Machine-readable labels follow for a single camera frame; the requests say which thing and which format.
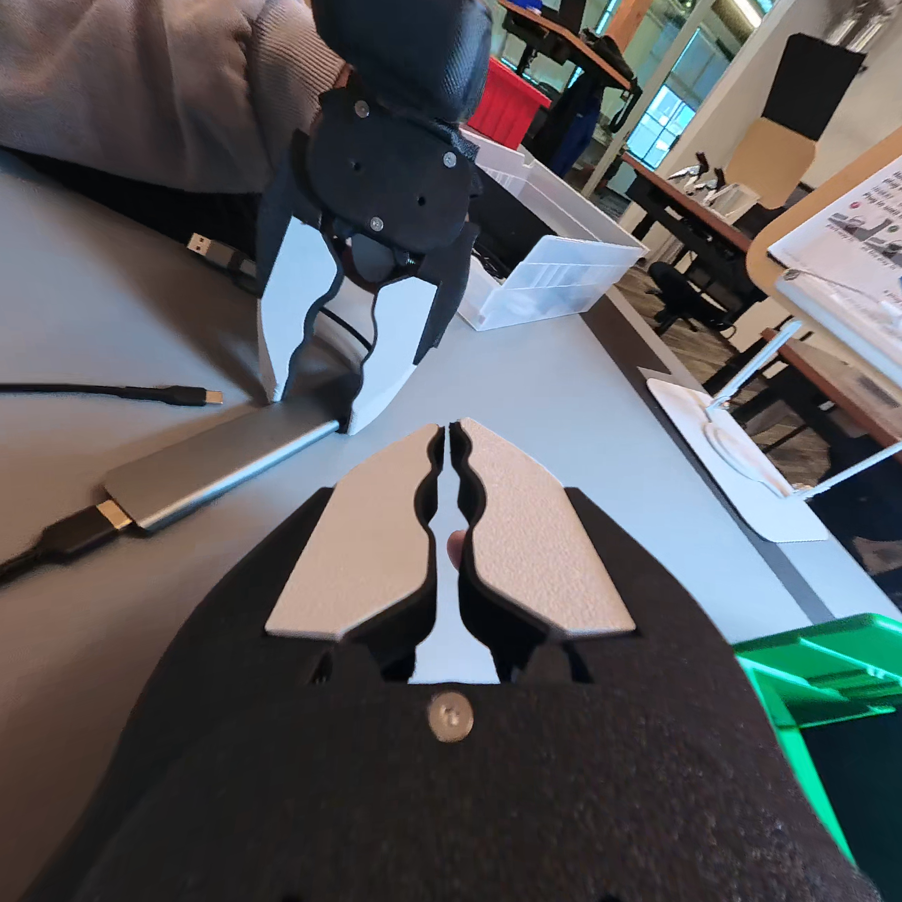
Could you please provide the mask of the green plastic bin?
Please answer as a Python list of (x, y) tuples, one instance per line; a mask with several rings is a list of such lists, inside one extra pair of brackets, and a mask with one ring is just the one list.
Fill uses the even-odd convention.
[(857, 614), (743, 641), (732, 650), (807, 801), (840, 851), (855, 863), (803, 732), (896, 711), (901, 698), (900, 621)]

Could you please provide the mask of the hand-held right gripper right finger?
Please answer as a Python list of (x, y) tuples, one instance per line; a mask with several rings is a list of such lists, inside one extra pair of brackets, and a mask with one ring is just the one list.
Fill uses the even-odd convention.
[(565, 486), (546, 467), (471, 418), (449, 427), (467, 520), (459, 610), (489, 649), (500, 682), (516, 680), (541, 646), (634, 633), (615, 583)]

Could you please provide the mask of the grey usb hub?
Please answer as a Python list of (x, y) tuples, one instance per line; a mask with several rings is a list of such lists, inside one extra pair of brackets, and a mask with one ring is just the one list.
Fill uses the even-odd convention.
[(339, 427), (315, 400), (273, 404), (115, 468), (103, 490), (138, 529), (155, 533)]

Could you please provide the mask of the black and tan cardboard panel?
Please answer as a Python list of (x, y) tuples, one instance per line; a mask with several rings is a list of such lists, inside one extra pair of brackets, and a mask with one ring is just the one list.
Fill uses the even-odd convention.
[(862, 52), (802, 33), (791, 35), (761, 116), (726, 168), (764, 209), (784, 205), (813, 165), (818, 141), (865, 61)]

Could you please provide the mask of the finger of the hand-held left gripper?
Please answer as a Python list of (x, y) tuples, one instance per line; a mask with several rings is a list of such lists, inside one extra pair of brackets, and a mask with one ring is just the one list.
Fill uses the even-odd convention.
[(415, 277), (392, 281), (377, 291), (372, 349), (360, 366), (360, 388), (345, 434), (356, 435), (370, 425), (411, 377), (434, 298), (435, 286)]
[(282, 401), (292, 358), (313, 336), (319, 311), (343, 279), (332, 243), (317, 227), (291, 217), (257, 304), (259, 364), (271, 404)]

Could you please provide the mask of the white document stand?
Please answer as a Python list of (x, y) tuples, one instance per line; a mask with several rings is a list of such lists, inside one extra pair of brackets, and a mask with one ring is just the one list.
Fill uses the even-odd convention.
[[(900, 387), (900, 299), (800, 269), (787, 270), (777, 288), (802, 315), (837, 337), (874, 370)], [(769, 364), (801, 328), (791, 319), (715, 397), (649, 377), (647, 386), (677, 432), (740, 518), (775, 544), (821, 542), (828, 531), (808, 506), (815, 496), (900, 452), (900, 440), (818, 485), (796, 490), (727, 412), (728, 400)]]

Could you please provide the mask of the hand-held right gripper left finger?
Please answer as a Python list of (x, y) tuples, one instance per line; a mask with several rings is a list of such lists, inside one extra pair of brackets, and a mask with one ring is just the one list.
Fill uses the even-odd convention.
[(435, 625), (437, 479), (445, 429), (427, 424), (335, 486), (264, 629), (277, 638), (356, 643), (406, 680)]

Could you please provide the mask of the brown top desk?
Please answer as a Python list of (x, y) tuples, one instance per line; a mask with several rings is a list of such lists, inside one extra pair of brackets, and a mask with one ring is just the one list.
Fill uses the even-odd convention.
[(778, 350), (784, 368), (768, 388), (827, 441), (846, 427), (883, 446), (901, 440), (899, 389), (887, 389), (854, 365), (807, 342), (788, 340)]

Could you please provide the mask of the clear plastic bin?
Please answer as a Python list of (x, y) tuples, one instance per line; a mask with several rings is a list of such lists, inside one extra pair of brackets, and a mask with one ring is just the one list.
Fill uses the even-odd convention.
[(459, 316), (476, 331), (589, 310), (647, 248), (528, 152), (472, 131), (479, 227)]

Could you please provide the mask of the wooden clipboard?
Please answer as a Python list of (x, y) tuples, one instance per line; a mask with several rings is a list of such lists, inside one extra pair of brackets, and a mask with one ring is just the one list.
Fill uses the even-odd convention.
[[(822, 186), (819, 186), (806, 198), (795, 204), (795, 206), (787, 213), (784, 213), (768, 225), (753, 240), (746, 259), (747, 270), (750, 277), (768, 297), (774, 299), (787, 313), (797, 319), (802, 319), (809, 328), (818, 332), (824, 340), (837, 346), (841, 346), (843, 352), (846, 355), (849, 355), (851, 359), (857, 360), (860, 364), (863, 364), (865, 369), (872, 371), (874, 374), (879, 374), (879, 376), (889, 384), (892, 383), (886, 377), (870, 367), (863, 358), (856, 355), (847, 345), (841, 344), (839, 339), (827, 332), (824, 327), (821, 327), (813, 320), (803, 316), (802, 312), (782, 294), (781, 290), (777, 288), (777, 282), (787, 270), (793, 269), (786, 268), (783, 264), (776, 262), (770, 257), (769, 247), (897, 158), (901, 159), (900, 129), (897, 129), (889, 137), (879, 142), (875, 147), (863, 153), (861, 157), (849, 164), (837, 175), (831, 177)], [(894, 295), (896, 299), (900, 299), (901, 383), (901, 277), (900, 290), (898, 293), (889, 293)]]

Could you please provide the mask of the black office chair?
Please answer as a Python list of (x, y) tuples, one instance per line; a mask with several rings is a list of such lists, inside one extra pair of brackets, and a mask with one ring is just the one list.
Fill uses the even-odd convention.
[(684, 322), (691, 331), (697, 332), (697, 324), (710, 331), (734, 334), (736, 326), (730, 321), (727, 311), (705, 299), (690, 281), (675, 267), (663, 262), (648, 266), (648, 276), (655, 288), (649, 295), (660, 298), (663, 307), (654, 317), (654, 332), (663, 335), (679, 322)]

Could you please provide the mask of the person's left forearm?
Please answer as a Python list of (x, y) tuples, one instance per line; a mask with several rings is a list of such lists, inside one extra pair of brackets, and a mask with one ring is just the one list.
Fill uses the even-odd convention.
[(259, 194), (344, 61), (307, 2), (3, 1), (2, 147)]

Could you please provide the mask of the printed instruction sheet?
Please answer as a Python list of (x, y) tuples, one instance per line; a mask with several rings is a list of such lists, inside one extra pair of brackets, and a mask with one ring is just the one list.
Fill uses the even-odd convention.
[(871, 293), (900, 290), (901, 159), (769, 247), (788, 269)]

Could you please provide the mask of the wooden desk black legs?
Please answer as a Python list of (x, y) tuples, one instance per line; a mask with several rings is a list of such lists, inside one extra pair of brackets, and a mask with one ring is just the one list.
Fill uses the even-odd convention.
[(765, 299), (765, 293), (752, 282), (747, 271), (746, 254), (751, 244), (748, 236), (630, 154), (624, 153), (622, 162), (634, 174), (626, 196), (640, 210), (636, 225), (628, 225), (625, 218), (621, 221), (630, 235), (647, 243), (649, 231), (661, 226), (693, 254), (694, 264), (700, 265), (714, 283), (743, 305)]

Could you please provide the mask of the wooden standing desk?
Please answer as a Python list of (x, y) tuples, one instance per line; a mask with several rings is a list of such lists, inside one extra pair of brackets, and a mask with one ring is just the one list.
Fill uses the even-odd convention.
[(498, 4), (504, 11), (502, 29), (518, 37), (527, 47), (516, 69), (519, 75), (536, 55), (542, 55), (561, 65), (572, 62), (586, 73), (593, 72), (600, 78), (602, 86), (616, 86), (637, 96), (637, 78), (613, 40), (591, 33), (584, 37), (568, 28), (568, 24), (575, 23), (575, 13), (583, 13), (585, 2), (561, 2), (561, 6), (569, 9), (562, 22), (554, 11), (546, 16), (518, 2), (500, 1)]

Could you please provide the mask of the red plastic bin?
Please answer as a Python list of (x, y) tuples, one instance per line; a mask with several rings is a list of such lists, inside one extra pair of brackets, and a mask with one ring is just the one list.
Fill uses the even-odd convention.
[(502, 62), (490, 58), (482, 99), (467, 126), (491, 141), (517, 150), (537, 112), (550, 105), (549, 97)]

